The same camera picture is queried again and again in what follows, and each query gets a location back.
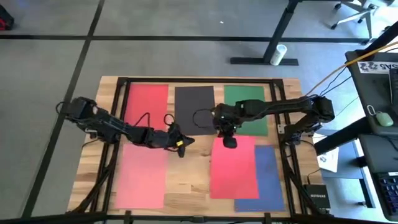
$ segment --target white cup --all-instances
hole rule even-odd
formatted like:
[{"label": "white cup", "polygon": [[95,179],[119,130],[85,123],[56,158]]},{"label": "white cup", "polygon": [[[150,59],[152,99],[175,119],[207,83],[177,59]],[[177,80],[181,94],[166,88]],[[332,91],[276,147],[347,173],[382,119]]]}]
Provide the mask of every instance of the white cup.
[{"label": "white cup", "polygon": [[270,61],[271,65],[279,65],[280,61],[285,56],[286,51],[287,47],[285,45],[279,44],[278,46],[276,46],[276,50]]}]

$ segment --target pink paper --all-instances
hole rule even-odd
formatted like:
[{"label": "pink paper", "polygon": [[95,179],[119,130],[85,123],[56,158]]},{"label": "pink paper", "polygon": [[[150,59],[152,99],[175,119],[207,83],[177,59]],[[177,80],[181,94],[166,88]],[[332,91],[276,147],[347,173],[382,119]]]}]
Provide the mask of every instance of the pink paper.
[{"label": "pink paper", "polygon": [[[134,125],[144,113],[150,113],[150,126],[166,130],[164,116],[167,113],[168,85],[131,84],[124,121]],[[145,116],[138,126],[147,126]]]},{"label": "pink paper", "polygon": [[167,151],[125,144],[115,208],[163,208]]},{"label": "pink paper", "polygon": [[254,158],[255,139],[235,136],[236,149],[224,147],[223,139],[216,138],[211,152],[211,198],[259,198]]}]

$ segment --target wooden tabletop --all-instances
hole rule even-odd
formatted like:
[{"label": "wooden tabletop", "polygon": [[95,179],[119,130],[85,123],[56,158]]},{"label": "wooden tabletop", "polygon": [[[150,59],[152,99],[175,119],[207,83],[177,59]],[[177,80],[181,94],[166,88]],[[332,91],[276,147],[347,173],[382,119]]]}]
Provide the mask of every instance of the wooden tabletop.
[{"label": "wooden tabletop", "polygon": [[[114,93],[116,89],[116,82],[119,77],[102,77],[96,102],[99,107],[111,111],[113,104]],[[298,98],[302,96],[300,89],[300,82],[298,79],[285,78],[283,79],[285,85],[285,94],[287,99]],[[224,102],[224,85],[230,83],[168,83],[169,84],[169,98],[167,102],[167,112],[174,114],[174,87],[176,86],[214,86],[215,103]],[[253,85],[261,86],[260,84],[238,84],[234,85]],[[271,93],[269,85],[265,84],[264,95],[266,101],[271,101]],[[122,102],[124,89],[121,90],[119,102]],[[121,103],[118,105],[116,116],[119,116],[121,110]],[[290,119],[292,123],[297,122],[304,114],[292,113]],[[287,203],[286,188],[284,175],[282,171],[282,162],[280,159],[280,151],[277,140],[277,132],[275,125],[275,116],[267,116],[268,136],[256,136],[256,144],[272,145],[275,149],[277,158],[279,179],[284,196],[285,212],[271,212],[272,217],[289,217],[289,208]],[[195,138],[195,143],[187,147],[184,158],[179,158],[174,153],[169,154],[167,177],[166,177],[166,194],[165,205],[162,209],[133,209],[133,215],[203,215],[203,216],[217,216],[217,217],[263,217],[264,212],[235,212],[233,199],[212,199],[210,198],[209,182],[210,182],[210,159],[211,147],[214,136],[192,136]],[[302,139],[312,142],[309,137]],[[79,205],[79,203],[87,196],[88,192],[94,186],[98,166],[100,163],[101,153],[103,150],[102,142],[94,142],[85,146],[81,152],[80,163],[78,166],[76,179],[73,184],[72,194],[68,205],[68,210],[72,210]],[[122,153],[122,147],[119,150],[119,158]],[[317,156],[314,148],[306,143],[297,146],[297,157],[300,166],[301,180],[303,184],[307,182],[307,175],[319,169]],[[125,210],[114,208],[114,199],[116,196],[116,184],[119,173],[119,159],[116,165],[116,173],[114,184],[112,188],[111,200],[109,204],[108,214],[124,215]],[[312,184],[321,184],[322,177],[320,172],[316,172],[310,176]],[[297,190],[292,183],[292,191],[294,195],[294,205],[297,213],[300,213],[300,204]],[[104,190],[99,196],[99,205],[103,201]]]}]

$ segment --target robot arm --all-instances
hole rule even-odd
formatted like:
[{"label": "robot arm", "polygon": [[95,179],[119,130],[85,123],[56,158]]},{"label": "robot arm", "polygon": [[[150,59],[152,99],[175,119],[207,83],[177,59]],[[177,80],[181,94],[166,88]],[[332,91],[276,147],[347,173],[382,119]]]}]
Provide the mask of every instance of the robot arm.
[{"label": "robot arm", "polygon": [[238,101],[234,106],[218,104],[214,109],[214,127],[223,137],[225,147],[235,148],[233,134],[246,121],[262,119],[269,114],[303,112],[306,115],[297,123],[284,127],[285,142],[300,141],[303,132],[316,131],[319,123],[327,123],[335,118],[333,105],[324,96],[303,96],[292,100],[263,102],[261,100]]},{"label": "robot arm", "polygon": [[109,144],[118,142],[123,134],[135,145],[166,150],[177,148],[178,156],[184,157],[185,146],[195,141],[184,136],[176,123],[169,124],[167,132],[150,127],[131,126],[97,107],[94,100],[84,97],[73,99],[65,114],[67,120],[89,133],[91,138],[98,138]]}]

